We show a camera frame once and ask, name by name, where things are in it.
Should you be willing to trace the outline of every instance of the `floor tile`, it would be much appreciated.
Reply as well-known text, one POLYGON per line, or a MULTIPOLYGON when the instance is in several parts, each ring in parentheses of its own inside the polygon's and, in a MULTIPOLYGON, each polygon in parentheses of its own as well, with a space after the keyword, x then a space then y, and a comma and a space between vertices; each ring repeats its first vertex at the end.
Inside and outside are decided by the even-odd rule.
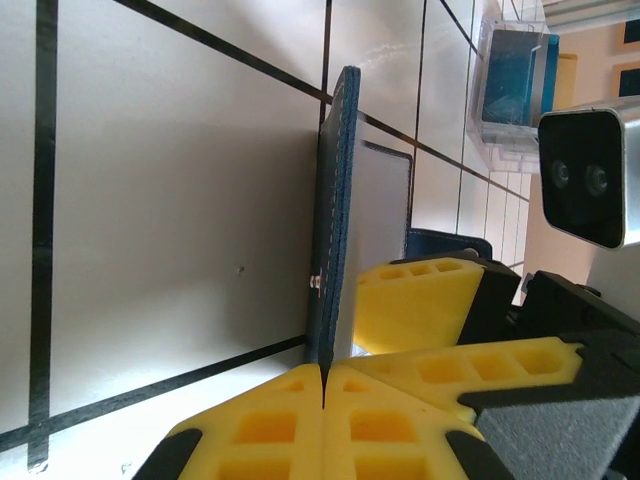
POLYGON ((112 1, 59 31, 52 412, 304 333, 319 102, 112 1))
POLYGON ((523 173, 522 174, 522 185, 520 186, 520 195, 524 198, 529 198, 531 193, 531 174, 523 173))
POLYGON ((520 20, 522 14, 522 0, 502 0, 502 17, 507 21, 520 20))
POLYGON ((462 155, 462 163, 474 171, 489 176, 489 168, 487 167, 485 156, 488 151, 484 148, 474 131, 473 118, 469 118, 469 114, 473 106, 473 88, 474 78, 473 72, 476 65, 477 55, 473 52, 469 55, 469 79, 467 84, 467 118, 465 119, 465 136, 464 136, 464 152, 462 155))
POLYGON ((475 0, 473 17, 473 28, 471 41, 477 47, 482 28, 482 20, 490 18, 501 18, 504 0, 475 0))
POLYGON ((90 471, 96 480, 130 479, 175 424, 287 372, 302 362, 302 350, 282 352, 56 433, 47 472, 51 478, 86 478, 90 471))
POLYGON ((502 260, 502 237, 504 234, 504 214, 507 193, 494 185, 489 185, 487 200, 487 224, 484 238, 493 247, 494 260, 502 260))
POLYGON ((412 225, 455 233, 460 169, 421 150, 416 158, 412 225))
POLYGON ((522 185, 522 174, 510 173, 509 178, 507 180, 507 188, 514 193, 520 193, 521 185, 522 185))
POLYGON ((527 224, 529 221, 529 202, 520 200, 518 211, 518 233, 516 236, 516 255, 514 263, 524 262, 524 251, 527 244, 527 224))
POLYGON ((423 0, 334 0, 329 85, 362 70, 360 110, 414 136, 423 0))
POLYGON ((473 0, 438 0, 446 3, 453 15, 458 19, 460 26, 467 35, 471 34, 471 20, 473 17, 473 0))
POLYGON ((35 1, 0 2, 0 433, 27 423, 31 331, 31 216, 35 1))
POLYGON ((27 476, 27 445, 0 452, 0 477, 20 480, 27 476))
POLYGON ((462 172, 460 188, 460 216, 458 233, 472 237, 484 237, 487 218, 488 183, 485 180, 462 172))
POLYGON ((520 8, 520 19, 530 22, 544 22, 542 0, 514 0, 516 8, 520 8))
POLYGON ((325 0, 154 0, 154 3, 321 87, 325 0))
POLYGON ((462 161, 469 43, 438 1, 427 2, 418 140, 462 161))
POLYGON ((509 184, 509 174, 507 172, 491 172, 489 178, 503 187, 509 184))
POLYGON ((518 236, 518 216, 520 200, 515 195, 507 194, 507 208, 504 213, 504 236, 502 238, 502 263, 516 263, 516 240, 518 236))

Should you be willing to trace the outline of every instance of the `yellow foam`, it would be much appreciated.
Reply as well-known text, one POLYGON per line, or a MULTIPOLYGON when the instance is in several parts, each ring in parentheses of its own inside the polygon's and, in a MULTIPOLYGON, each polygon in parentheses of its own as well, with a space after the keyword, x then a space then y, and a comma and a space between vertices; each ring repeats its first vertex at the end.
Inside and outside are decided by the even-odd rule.
POLYGON ((325 480, 466 479, 445 434, 471 425, 346 366, 325 392, 325 480))
POLYGON ((472 261, 439 258, 360 275, 354 342, 373 354, 455 345, 483 273, 472 261))
POLYGON ((322 397, 302 365, 176 425, 203 433, 180 480, 320 480, 322 397))
POLYGON ((458 403, 459 395, 571 383, 582 363, 578 347, 547 337, 354 357, 341 363, 472 421, 474 412, 458 403))

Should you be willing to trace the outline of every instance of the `blue object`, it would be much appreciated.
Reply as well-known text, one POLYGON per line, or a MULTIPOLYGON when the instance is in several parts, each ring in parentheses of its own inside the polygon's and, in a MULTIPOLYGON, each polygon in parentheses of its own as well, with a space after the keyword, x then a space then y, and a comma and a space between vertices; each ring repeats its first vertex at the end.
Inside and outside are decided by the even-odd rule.
POLYGON ((483 238, 455 235, 453 233, 437 232, 410 228, 407 232, 407 252, 405 258, 421 258, 431 255, 443 255, 451 252, 472 248, 480 258, 491 260, 493 249, 491 244, 483 238))
POLYGON ((319 285, 309 294, 305 356, 323 375, 333 361, 344 279, 359 95, 360 69, 345 67, 320 130, 311 266, 319 285))
POLYGON ((553 107, 559 54, 558 35, 495 30, 482 120, 537 127, 553 107))

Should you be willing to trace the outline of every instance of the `camera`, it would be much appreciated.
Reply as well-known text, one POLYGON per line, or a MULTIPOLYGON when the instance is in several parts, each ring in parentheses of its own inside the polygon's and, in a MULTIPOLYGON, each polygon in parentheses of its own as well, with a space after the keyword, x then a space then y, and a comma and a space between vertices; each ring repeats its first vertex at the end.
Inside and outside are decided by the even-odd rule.
POLYGON ((640 242, 640 96, 549 112, 538 142, 551 226, 608 249, 640 242))

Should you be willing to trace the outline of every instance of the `black grout line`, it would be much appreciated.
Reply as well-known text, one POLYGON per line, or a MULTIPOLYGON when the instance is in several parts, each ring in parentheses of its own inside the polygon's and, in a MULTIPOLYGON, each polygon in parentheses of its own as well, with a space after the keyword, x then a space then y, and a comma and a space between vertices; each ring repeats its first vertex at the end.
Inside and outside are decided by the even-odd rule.
MULTIPOLYGON (((53 282, 53 202, 56 166, 58 1, 36 5, 35 144, 31 256, 29 424, 49 419, 53 282)), ((29 470, 49 458, 49 437, 28 439, 29 470)))
MULTIPOLYGON (((520 189, 522 190, 522 175, 520 175, 520 189)), ((516 255, 518 253, 518 231, 520 230, 520 205, 521 205, 521 202, 518 202, 518 215, 516 217, 516 238, 515 238, 515 242, 513 242, 514 243, 514 246, 513 246, 513 249, 514 249, 513 260, 514 261, 516 259, 516 255)))
MULTIPOLYGON (((427 25, 427 2, 424 0, 422 7, 422 28, 420 30, 420 66, 418 68, 418 94, 416 96, 416 128, 414 132, 414 140, 418 141, 418 133, 420 131, 420 102, 422 101, 422 69, 424 65, 424 31, 427 25)), ((413 168, 411 169, 411 181, 409 184, 409 225, 413 218, 413 194, 416 185, 416 164, 418 163, 418 147, 413 145, 413 168)))
POLYGON ((489 189, 490 189, 490 185, 489 185, 489 182, 487 182, 487 201, 484 207, 484 235, 482 237, 485 240, 487 239, 487 220, 489 219, 489 189))
MULTIPOLYGON (((279 80, 285 83, 286 85, 289 85, 290 87, 293 87, 301 92, 304 92, 320 100, 321 102, 330 104, 332 101, 332 97, 331 95, 329 95, 329 93, 323 92, 317 89, 316 87, 309 85, 308 83, 294 77, 293 75, 285 72, 284 70, 281 70, 280 68, 275 67, 268 62, 265 62, 264 60, 256 57, 255 55, 252 55, 246 52, 245 50, 242 50, 241 48, 238 48, 235 45, 232 45, 231 43, 225 40, 222 40, 221 38, 213 35, 212 33, 209 33, 206 30, 203 30, 202 28, 197 27, 190 22, 187 22, 186 20, 174 15, 171 12, 168 12, 163 8, 158 7, 157 5, 149 2, 148 0, 113 0, 113 1, 125 7, 130 8, 131 10, 139 13, 140 15, 145 16, 146 18, 154 20, 162 25, 165 25, 166 27, 178 33, 181 33, 186 37, 189 37, 192 40, 195 40, 196 42, 201 43, 202 45, 208 46, 209 48, 212 48, 213 50, 216 50, 222 53, 223 55, 233 58, 234 60, 237 60, 240 63, 243 63, 255 70, 258 70, 259 72, 262 72, 265 75, 268 75, 276 80, 279 80)), ((434 157, 449 163, 450 165, 458 166, 471 175, 474 175, 478 178, 486 180, 500 189, 509 191, 508 189, 494 182, 488 177, 485 177, 484 175, 472 170, 471 168, 462 165, 460 162, 456 162, 455 160, 444 155, 443 153, 440 153, 437 150, 418 142, 416 139, 409 137, 408 135, 400 132, 399 130, 396 130, 395 128, 389 125, 386 125, 385 123, 381 122, 380 120, 374 117, 371 117, 370 115, 364 114, 363 120, 367 122, 369 125, 374 126, 379 130, 382 130, 383 132, 388 133, 393 137, 403 140, 409 143, 410 145, 416 146, 420 150, 423 150, 433 155, 434 157)), ((510 193, 513 193, 514 195, 520 197, 522 200, 528 201, 526 198, 521 197, 519 193, 516 193, 516 192, 510 192, 510 193)))
POLYGON ((207 32, 206 30, 194 25, 183 18, 174 15, 173 13, 161 8, 148 0, 113 0, 120 5, 123 5, 140 15, 154 20, 161 25, 164 25, 171 30, 180 33, 196 42, 212 48, 227 57, 233 58, 240 63, 243 63, 254 70, 264 73, 276 80, 281 81, 295 88, 301 92, 311 95, 320 101, 331 103, 331 96, 326 92, 323 92, 313 85, 300 80, 299 78, 285 72, 284 70, 271 65, 269 62, 265 62, 261 58, 250 54, 246 50, 243 50, 235 45, 221 39, 220 37, 207 32))
MULTIPOLYGON (((322 92, 328 95, 329 88, 329 55, 331 49, 331 15, 333 10, 333 0, 327 0, 324 13, 324 45, 322 50, 322 92)), ((327 102, 320 100, 320 126, 327 116, 327 102)))
POLYGON ((186 387, 193 383, 206 380, 223 372, 227 372, 234 368, 242 367, 257 360, 282 353, 291 348, 304 345, 305 336, 284 340, 274 343, 266 347, 258 348, 251 352, 243 353, 233 358, 213 363, 206 367, 198 368, 190 372, 176 375, 159 382, 136 388, 120 395, 115 395, 104 400, 100 400, 83 407, 70 410, 53 417, 47 418, 40 424, 30 423, 27 426, 11 430, 0 434, 0 453, 11 448, 23 445, 38 443, 42 439, 48 439, 49 435, 66 430, 84 422, 95 420, 96 418, 108 415, 126 407, 136 405, 145 400, 150 400, 158 395, 169 393, 182 387, 186 387))
POLYGON ((481 180, 484 180, 485 182, 489 182, 491 185, 493 185, 494 187, 499 188, 500 190, 503 190, 505 192, 508 192, 516 197, 518 197, 521 200, 524 200, 525 202, 528 202, 529 199, 523 197, 522 195, 520 195, 520 192, 513 192, 511 190, 509 190, 507 187, 505 187, 504 185, 496 182, 495 180, 492 180, 491 178, 482 175, 481 173, 476 172, 475 170, 473 170, 472 168, 463 165, 462 163, 449 158, 448 156, 446 156, 444 153, 441 153, 437 150, 435 150, 434 148, 429 147, 428 145, 425 145, 424 143, 418 142, 417 140, 411 138, 409 135, 402 133, 399 130, 396 130, 395 128, 381 122, 380 120, 378 120, 375 117, 372 117, 371 115, 368 115, 366 113, 361 112, 361 119, 365 122, 368 123, 369 125, 371 125, 372 127, 377 128, 378 130, 382 130, 385 133, 388 133, 389 135, 391 135, 392 137, 395 137, 399 140, 402 140, 414 147, 417 147, 418 149, 422 150, 423 152, 428 153, 429 155, 432 155, 436 158, 438 158, 439 160, 442 160, 443 162, 448 163, 449 165, 452 165, 454 167, 458 167, 461 168, 462 170, 464 170, 465 172, 467 172, 469 175, 473 175, 476 178, 479 178, 481 180))
POLYGON ((506 193, 504 196, 504 211, 502 212, 502 243, 500 246, 500 261, 504 257, 504 231, 507 225, 507 200, 509 199, 509 194, 506 193))
MULTIPOLYGON (((473 0, 471 5, 471 31, 473 31, 473 17, 476 11, 476 0, 473 0)), ((469 78, 471 76, 471 47, 467 54, 467 81, 465 83, 464 92, 464 119, 462 121, 462 151, 460 161, 464 165, 464 146, 467 138, 467 109, 469 108, 469 78)), ((460 169, 460 178, 458 180, 458 210, 456 213, 456 233, 460 231, 460 205, 462 203, 462 169, 460 169)))
POLYGON ((478 53, 478 49, 476 48, 476 46, 473 44, 473 42, 471 41, 471 37, 469 37, 469 34, 467 32, 464 31, 464 28, 462 27, 462 25, 460 24, 460 21, 458 20, 458 18, 454 15, 453 11, 451 10, 451 8, 449 7, 449 5, 447 4, 446 0, 440 0, 440 3, 442 3, 442 6, 444 7, 444 9, 449 13, 449 16, 451 17, 451 19, 454 21, 454 23, 456 24, 456 26, 458 27, 458 30, 460 30, 460 33, 462 33, 462 36, 465 38, 465 40, 467 40, 467 42, 469 42, 469 45, 471 46, 471 49, 475 52, 478 53))
POLYGON ((522 12, 520 13, 520 15, 518 15, 518 9, 516 8, 516 4, 513 3, 513 0, 511 0, 511 6, 513 7, 513 11, 516 14, 516 18, 518 19, 518 21, 520 21, 520 19, 522 18, 522 12))

